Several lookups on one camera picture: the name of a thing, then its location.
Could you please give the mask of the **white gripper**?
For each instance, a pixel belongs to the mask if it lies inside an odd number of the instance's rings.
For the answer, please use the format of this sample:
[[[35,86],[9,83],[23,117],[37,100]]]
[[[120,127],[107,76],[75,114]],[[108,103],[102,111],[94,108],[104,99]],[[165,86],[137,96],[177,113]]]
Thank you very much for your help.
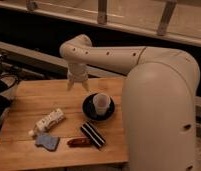
[[[81,64],[74,64],[68,66],[68,83],[67,83],[67,91],[70,91],[75,82],[82,83],[82,87],[88,92],[89,85],[87,82],[88,80],[88,72],[87,66]]]

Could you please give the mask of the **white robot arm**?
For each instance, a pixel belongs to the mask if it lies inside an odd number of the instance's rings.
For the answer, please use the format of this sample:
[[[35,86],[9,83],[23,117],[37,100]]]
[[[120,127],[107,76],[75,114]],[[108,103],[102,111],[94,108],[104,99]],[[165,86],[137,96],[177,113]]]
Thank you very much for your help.
[[[195,96],[200,80],[187,52],[148,46],[94,47],[86,35],[60,46],[69,63],[127,75],[122,117],[130,171],[196,171]]]

